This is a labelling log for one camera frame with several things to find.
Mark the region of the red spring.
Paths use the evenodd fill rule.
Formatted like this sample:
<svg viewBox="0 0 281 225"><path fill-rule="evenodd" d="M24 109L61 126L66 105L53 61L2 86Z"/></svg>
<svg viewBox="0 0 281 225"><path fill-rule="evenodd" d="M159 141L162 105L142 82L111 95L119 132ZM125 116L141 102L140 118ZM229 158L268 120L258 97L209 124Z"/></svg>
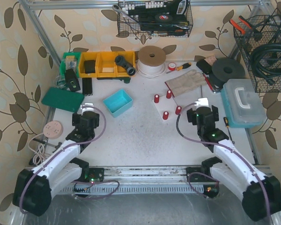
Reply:
<svg viewBox="0 0 281 225"><path fill-rule="evenodd" d="M159 100L160 100L160 96L159 96L158 94L156 94L156 95L154 96L154 103L155 103L155 104L159 103Z"/></svg>
<svg viewBox="0 0 281 225"><path fill-rule="evenodd" d="M172 96L172 92L171 92L171 90L168 90L167 93L166 93L166 98L170 99L171 96Z"/></svg>
<svg viewBox="0 0 281 225"><path fill-rule="evenodd" d="M167 120L169 117L169 112L168 111L164 111L163 112L163 120Z"/></svg>
<svg viewBox="0 0 281 225"><path fill-rule="evenodd" d="M179 115L179 114L181 113L181 110L182 110L182 107L177 106L177 107L176 107L176 110L175 110L175 114L176 114L176 115Z"/></svg>

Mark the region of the blue plastic tray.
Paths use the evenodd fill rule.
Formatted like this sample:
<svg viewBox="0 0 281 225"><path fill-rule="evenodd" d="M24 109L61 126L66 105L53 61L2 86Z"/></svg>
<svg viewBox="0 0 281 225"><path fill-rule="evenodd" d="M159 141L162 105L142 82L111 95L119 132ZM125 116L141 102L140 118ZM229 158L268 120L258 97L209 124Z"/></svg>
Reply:
<svg viewBox="0 0 281 225"><path fill-rule="evenodd" d="M124 89L120 89L103 100L110 114L116 118L133 106L133 99Z"/></svg>

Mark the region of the white peg base plate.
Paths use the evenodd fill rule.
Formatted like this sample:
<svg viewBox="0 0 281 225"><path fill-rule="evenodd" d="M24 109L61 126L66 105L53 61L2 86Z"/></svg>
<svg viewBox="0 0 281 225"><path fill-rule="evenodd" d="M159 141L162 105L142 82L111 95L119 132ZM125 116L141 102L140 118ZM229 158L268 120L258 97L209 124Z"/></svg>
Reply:
<svg viewBox="0 0 281 225"><path fill-rule="evenodd" d="M160 96L159 103L155 104L154 103L154 97L152 100L156 110L158 111L162 121L170 121L174 120L177 118L177 115L175 114L176 107L179 106L175 102L174 98L171 97L170 99L166 98L166 95ZM169 117L167 120L163 120L163 112L168 111L169 112Z"/></svg>

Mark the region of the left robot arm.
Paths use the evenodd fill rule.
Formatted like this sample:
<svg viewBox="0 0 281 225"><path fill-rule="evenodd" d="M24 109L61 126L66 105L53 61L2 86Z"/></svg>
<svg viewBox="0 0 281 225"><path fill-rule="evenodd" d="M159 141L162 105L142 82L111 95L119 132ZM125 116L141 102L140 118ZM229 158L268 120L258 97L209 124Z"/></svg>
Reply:
<svg viewBox="0 0 281 225"><path fill-rule="evenodd" d="M21 213L43 215L55 195L81 177L82 168L72 160L101 137L94 132L100 119L106 119L101 110L94 106L83 107L81 114L73 114L75 129L61 146L40 165L18 174L12 203Z"/></svg>

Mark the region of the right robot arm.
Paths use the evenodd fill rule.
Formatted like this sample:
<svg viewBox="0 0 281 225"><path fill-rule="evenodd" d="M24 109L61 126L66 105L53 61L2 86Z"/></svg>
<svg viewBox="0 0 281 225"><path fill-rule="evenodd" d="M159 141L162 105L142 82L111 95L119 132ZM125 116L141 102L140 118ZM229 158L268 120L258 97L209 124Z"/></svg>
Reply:
<svg viewBox="0 0 281 225"><path fill-rule="evenodd" d="M201 106L186 113L188 122L197 127L197 143L215 155L202 162L202 174L224 184L240 200L246 215L255 222L280 212L279 180L252 165L229 137L216 128L215 123L219 120L217 107Z"/></svg>

